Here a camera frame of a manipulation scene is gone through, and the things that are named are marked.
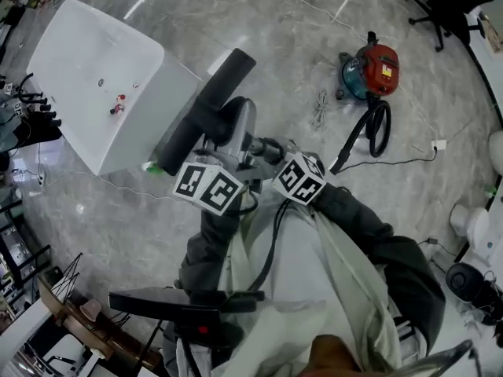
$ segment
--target gray tile floor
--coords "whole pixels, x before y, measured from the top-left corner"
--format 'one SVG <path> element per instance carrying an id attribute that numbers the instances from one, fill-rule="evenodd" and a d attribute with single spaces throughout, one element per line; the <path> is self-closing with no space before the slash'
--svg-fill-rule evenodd
<path id="1" fill-rule="evenodd" d="M 137 0 L 82 0 L 122 19 Z M 335 14 L 345 0 L 306 0 Z M 37 42 L 57 6 L 28 10 L 9 41 L 0 72 L 21 79 Z M 433 163 L 359 167 L 329 182 L 345 185 L 397 233 L 422 241 L 439 239 L 451 251 L 463 244 L 449 227 L 451 207 L 462 199 L 484 205 L 485 184 L 496 175 L 486 148 L 499 128 L 494 109 L 475 65 L 461 43 L 446 40 L 434 50 L 430 24 L 411 27 L 407 18 L 423 13 L 404 0 L 349 0 L 338 19 L 397 50 L 401 86 L 388 101 L 392 135 L 381 160 L 431 155 L 431 140 L 448 140 Z M 294 138 L 305 150 L 331 163 L 364 109 L 333 98 L 340 51 L 355 52 L 361 40 L 348 27 L 293 0 L 148 0 L 126 21 L 160 42 L 203 81 L 224 53 L 240 47 L 257 66 L 239 88 L 257 104 L 259 136 Z M 310 119 L 317 91 L 326 88 L 325 128 L 313 131 Z M 348 164 L 371 160 L 361 141 Z M 38 147 L 22 148 L 15 166 L 36 171 Z M 79 288 L 107 302 L 110 290 L 165 286 L 177 276 L 187 239 L 197 232 L 198 210 L 171 199 L 139 196 L 117 189 L 89 170 L 63 139 L 40 147 L 47 183 L 19 180 L 29 222 L 43 243 L 53 247 L 56 263 L 67 265 L 79 252 Z M 166 196 L 172 178 L 134 168 L 106 179 L 142 192 Z M 437 247 L 426 247 L 427 254 Z M 135 317 L 128 328 L 148 336 L 149 320 Z"/>

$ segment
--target office chair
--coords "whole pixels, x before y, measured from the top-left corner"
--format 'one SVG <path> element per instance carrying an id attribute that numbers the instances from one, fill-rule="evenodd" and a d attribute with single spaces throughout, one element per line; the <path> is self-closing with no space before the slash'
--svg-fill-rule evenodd
<path id="1" fill-rule="evenodd" d="M 479 31 L 483 38 L 486 37 L 482 21 L 478 18 L 477 25 L 468 25 L 465 13 L 470 13 L 475 7 L 492 2 L 493 0 L 414 0 L 427 14 L 419 19 L 409 18 L 409 24 L 420 22 L 432 22 L 435 25 L 439 45 L 435 47 L 437 52 L 443 50 L 443 36 L 440 27 L 446 31 L 446 38 L 455 34 L 465 45 L 470 43 L 470 31 Z"/>

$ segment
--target vacuum hose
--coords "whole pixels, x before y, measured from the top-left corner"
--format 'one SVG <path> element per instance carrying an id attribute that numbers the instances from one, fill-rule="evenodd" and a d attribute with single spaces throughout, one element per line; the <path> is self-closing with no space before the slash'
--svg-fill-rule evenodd
<path id="1" fill-rule="evenodd" d="M 330 167 L 329 170 L 332 174 L 339 173 L 346 163 L 351 153 L 351 149 L 362 132 L 363 127 L 365 127 L 365 135 L 369 139 L 370 155 L 377 158 L 383 154 L 387 147 L 391 134 L 390 105 L 386 101 L 381 101 L 370 95 L 367 96 L 367 101 L 369 102 L 369 110 L 358 120 L 358 123 L 356 123 L 353 131 L 351 131 L 351 135 L 347 139 L 346 144 L 344 144 L 343 148 L 340 150 L 335 163 Z M 384 136 L 383 140 L 379 144 L 379 147 L 376 148 L 376 136 L 383 123 L 384 116 L 386 116 Z"/>

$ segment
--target black jacket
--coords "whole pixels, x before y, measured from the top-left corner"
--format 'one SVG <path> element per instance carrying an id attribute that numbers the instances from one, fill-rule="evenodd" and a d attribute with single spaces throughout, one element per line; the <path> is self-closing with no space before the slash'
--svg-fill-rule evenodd
<path id="1" fill-rule="evenodd" d="M 237 199 L 229 209 L 236 210 L 239 205 Z M 446 298 L 417 243 L 394 236 L 391 225 L 383 223 L 346 188 L 326 185 L 312 205 L 336 223 L 374 265 L 386 265 L 388 293 L 400 313 L 423 334 L 429 352 L 439 336 Z M 187 244 L 178 287 L 217 288 L 229 242 L 239 223 L 237 215 L 201 213 L 201 231 Z M 166 329 L 164 337 L 164 363 L 171 375 L 178 375 L 172 328 Z"/>

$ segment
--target yellow label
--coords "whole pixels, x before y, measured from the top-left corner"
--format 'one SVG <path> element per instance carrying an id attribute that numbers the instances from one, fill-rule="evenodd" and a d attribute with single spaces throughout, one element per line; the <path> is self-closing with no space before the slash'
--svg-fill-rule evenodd
<path id="1" fill-rule="evenodd" d="M 383 64 L 383 74 L 391 77 L 391 69 L 386 64 Z"/>

